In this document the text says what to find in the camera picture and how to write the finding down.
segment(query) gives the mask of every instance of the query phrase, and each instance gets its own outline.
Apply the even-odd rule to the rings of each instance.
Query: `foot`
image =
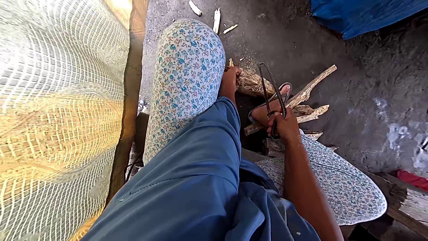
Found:
[[[280,91],[281,95],[287,93],[287,95],[290,95],[290,86],[286,85],[284,86],[281,91]],[[272,100],[271,102],[269,102],[269,107],[271,111],[281,111],[281,105],[279,103],[278,99]],[[262,124],[265,128],[268,128],[269,126],[269,119],[268,119],[268,109],[266,107],[266,105],[264,106],[260,106],[256,109],[254,109],[251,113],[251,116],[260,124]]]

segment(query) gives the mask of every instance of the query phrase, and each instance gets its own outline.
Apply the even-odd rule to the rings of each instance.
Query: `flip-flop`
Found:
[[[282,88],[283,88],[284,86],[286,86],[286,85],[290,86],[290,94],[291,94],[291,91],[292,91],[292,85],[291,85],[289,82],[286,82],[286,83],[282,84],[282,85],[278,88],[278,89],[279,89],[279,91],[281,91],[281,90],[282,90]],[[284,103],[286,103],[286,102],[287,102],[287,100],[288,100],[288,98],[290,97],[290,95],[288,95],[288,96],[287,96],[287,93],[284,93],[284,94],[282,94],[282,95],[281,95],[281,97],[285,97]],[[269,98],[269,103],[270,103],[271,101],[276,100],[276,99],[278,99],[278,96],[277,96],[277,94],[275,93],[275,94],[273,94],[273,95]],[[248,119],[249,119],[252,123],[256,123],[257,121],[256,121],[256,120],[251,116],[251,113],[253,112],[253,110],[257,109],[258,107],[262,107],[262,106],[264,106],[264,105],[266,105],[266,103],[261,104],[261,105],[259,105],[259,106],[255,107],[254,109],[252,109],[252,110],[248,113]]]

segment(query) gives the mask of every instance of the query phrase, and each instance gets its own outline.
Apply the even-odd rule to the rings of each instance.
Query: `blue cloth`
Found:
[[[240,182],[240,162],[261,183],[269,177],[241,160],[239,128],[235,106],[219,98],[119,190],[82,240],[319,240],[290,202],[284,218],[263,186]]]
[[[378,30],[426,7],[427,0],[311,0],[313,16],[343,39]]]

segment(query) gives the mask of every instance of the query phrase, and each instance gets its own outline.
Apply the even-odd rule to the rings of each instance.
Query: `hand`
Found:
[[[223,77],[221,78],[219,94],[221,96],[229,97],[230,95],[234,95],[236,92],[236,75],[240,74],[242,70],[237,66],[228,66],[226,68],[227,70],[223,73]]]
[[[281,113],[275,112],[269,120],[269,128],[267,129],[267,132],[270,136],[273,120],[275,119],[277,132],[284,145],[299,144],[302,142],[302,137],[300,136],[297,118],[290,107],[287,107],[286,111],[287,114],[285,115],[285,118],[282,117]]]

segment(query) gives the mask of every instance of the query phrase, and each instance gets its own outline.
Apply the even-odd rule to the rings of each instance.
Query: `floral fabric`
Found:
[[[215,102],[226,63],[220,38],[193,19],[164,30],[156,59],[144,164]]]
[[[333,209],[339,225],[353,225],[376,219],[386,211],[386,199],[364,173],[302,133],[302,143],[311,168]],[[256,162],[272,178],[282,196],[284,158]]]

